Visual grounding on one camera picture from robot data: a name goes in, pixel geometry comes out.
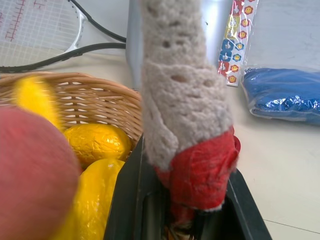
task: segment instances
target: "silver cylinder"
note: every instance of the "silver cylinder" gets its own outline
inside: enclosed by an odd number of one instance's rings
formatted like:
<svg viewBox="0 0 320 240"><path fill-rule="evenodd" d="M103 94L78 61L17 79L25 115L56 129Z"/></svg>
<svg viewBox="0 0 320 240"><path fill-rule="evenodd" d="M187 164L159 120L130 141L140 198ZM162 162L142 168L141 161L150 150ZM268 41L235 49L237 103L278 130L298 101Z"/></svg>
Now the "silver cylinder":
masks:
<svg viewBox="0 0 320 240"><path fill-rule="evenodd" d="M209 62L216 67L232 4L233 0L202 0L206 55ZM133 88L139 89L143 62L143 34L139 0L130 0L125 54L131 69Z"/></svg>

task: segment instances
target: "yellow wrapped object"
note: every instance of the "yellow wrapped object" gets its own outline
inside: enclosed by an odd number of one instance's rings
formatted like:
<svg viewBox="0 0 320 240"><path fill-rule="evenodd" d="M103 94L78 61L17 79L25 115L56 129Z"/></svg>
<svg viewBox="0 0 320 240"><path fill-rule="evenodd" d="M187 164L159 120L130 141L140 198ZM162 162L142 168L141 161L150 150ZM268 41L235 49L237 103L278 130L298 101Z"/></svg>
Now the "yellow wrapped object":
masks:
<svg viewBox="0 0 320 240"><path fill-rule="evenodd" d="M75 198L78 240L103 240L117 176L124 164L102 159L82 173Z"/></svg>
<svg viewBox="0 0 320 240"><path fill-rule="evenodd" d="M17 106L44 117L60 131L62 130L54 93L41 77L20 79L14 86L13 94Z"/></svg>
<svg viewBox="0 0 320 240"><path fill-rule="evenodd" d="M112 125L79 124L67 129L64 135L83 168L99 159L124 161L131 150L127 134Z"/></svg>
<svg viewBox="0 0 320 240"><path fill-rule="evenodd" d="M50 238L50 240L78 240L77 218L75 209L72 206L65 222L58 231Z"/></svg>

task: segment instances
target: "red fabric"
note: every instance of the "red fabric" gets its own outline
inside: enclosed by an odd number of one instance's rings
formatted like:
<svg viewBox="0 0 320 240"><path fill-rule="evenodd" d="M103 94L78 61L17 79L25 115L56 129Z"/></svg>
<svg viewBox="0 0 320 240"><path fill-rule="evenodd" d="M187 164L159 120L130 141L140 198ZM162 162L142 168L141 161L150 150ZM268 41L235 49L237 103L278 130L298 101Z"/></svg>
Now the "red fabric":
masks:
<svg viewBox="0 0 320 240"><path fill-rule="evenodd" d="M170 171L156 168L162 184L170 190L171 212L178 222L191 220L191 209L208 210L223 203L239 151L240 142L232 128L176 155Z"/></svg>

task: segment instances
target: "blue packaging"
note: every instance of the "blue packaging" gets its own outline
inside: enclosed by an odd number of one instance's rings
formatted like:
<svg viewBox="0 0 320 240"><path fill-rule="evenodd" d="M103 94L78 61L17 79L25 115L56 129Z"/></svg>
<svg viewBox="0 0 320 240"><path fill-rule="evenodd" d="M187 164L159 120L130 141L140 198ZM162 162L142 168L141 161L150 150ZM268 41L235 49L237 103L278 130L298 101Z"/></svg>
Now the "blue packaging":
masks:
<svg viewBox="0 0 320 240"><path fill-rule="evenodd" d="M319 71L247 68L241 85L253 115L320 125Z"/></svg>

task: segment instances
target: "black plastic container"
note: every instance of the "black plastic container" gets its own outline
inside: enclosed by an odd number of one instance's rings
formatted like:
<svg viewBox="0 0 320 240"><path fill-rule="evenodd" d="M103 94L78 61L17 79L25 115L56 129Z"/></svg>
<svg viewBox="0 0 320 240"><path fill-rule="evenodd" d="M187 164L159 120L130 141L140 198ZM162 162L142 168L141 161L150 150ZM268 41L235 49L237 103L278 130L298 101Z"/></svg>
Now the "black plastic container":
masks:
<svg viewBox="0 0 320 240"><path fill-rule="evenodd" d="M168 192L143 154L140 139L120 171L104 240L161 240ZM230 176L222 210L201 216L198 240L271 240L239 171Z"/></svg>

